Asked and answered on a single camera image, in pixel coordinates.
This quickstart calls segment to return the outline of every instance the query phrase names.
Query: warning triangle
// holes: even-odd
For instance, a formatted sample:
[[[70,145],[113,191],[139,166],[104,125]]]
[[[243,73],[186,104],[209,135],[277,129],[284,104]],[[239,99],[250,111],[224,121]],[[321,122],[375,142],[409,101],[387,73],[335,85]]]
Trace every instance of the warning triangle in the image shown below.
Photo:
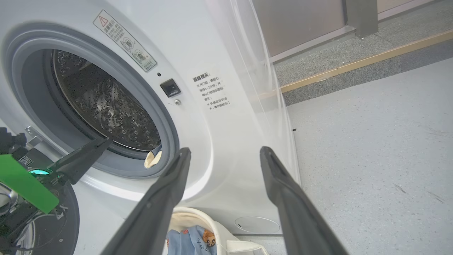
[[[105,27],[106,24],[109,22],[107,19],[102,18],[101,16],[99,16],[99,20],[101,21],[101,25],[102,25],[103,27]]]

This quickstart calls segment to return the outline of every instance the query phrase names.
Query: white laundry basket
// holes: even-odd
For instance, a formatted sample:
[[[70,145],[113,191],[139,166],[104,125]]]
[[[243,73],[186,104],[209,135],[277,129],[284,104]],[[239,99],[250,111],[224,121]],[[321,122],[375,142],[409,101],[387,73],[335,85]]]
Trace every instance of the white laundry basket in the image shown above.
[[[217,255],[269,255],[262,245],[237,239],[222,224],[212,220],[202,211],[188,207],[176,207],[173,209],[169,230],[173,229],[180,232],[195,225],[199,225],[214,233]],[[162,254],[168,254],[166,242]]]

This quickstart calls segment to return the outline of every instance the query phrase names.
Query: qr code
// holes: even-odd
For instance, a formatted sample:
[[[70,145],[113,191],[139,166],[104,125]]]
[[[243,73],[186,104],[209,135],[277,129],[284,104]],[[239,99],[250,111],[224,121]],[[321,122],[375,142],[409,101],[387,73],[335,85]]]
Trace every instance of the qr code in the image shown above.
[[[28,167],[29,165],[31,165],[33,163],[33,160],[31,160],[27,156],[23,156],[21,159],[19,159],[19,162],[24,164],[26,167]]]

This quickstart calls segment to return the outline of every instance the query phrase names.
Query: white washing machine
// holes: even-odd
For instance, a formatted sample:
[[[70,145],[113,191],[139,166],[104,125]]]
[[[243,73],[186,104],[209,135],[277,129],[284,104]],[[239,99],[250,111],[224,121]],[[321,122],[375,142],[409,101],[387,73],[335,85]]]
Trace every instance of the white washing machine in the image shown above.
[[[76,185],[85,215],[99,205],[126,218],[189,147],[181,206],[232,233],[281,233],[260,148],[273,148],[296,181],[298,166],[251,0],[17,0],[2,5],[0,21],[0,118],[9,130],[31,126],[53,160],[94,137],[115,140]],[[144,168],[160,148],[159,163]],[[83,224],[79,242],[103,231],[84,233]]]

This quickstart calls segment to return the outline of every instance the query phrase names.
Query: blue garment with cartoon print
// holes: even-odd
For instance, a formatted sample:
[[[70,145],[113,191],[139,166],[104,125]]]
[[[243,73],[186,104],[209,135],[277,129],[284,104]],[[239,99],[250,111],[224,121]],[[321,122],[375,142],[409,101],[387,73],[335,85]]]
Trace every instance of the blue garment with cartoon print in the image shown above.
[[[170,230],[167,246],[168,255],[217,255],[214,234],[198,225],[181,232]]]

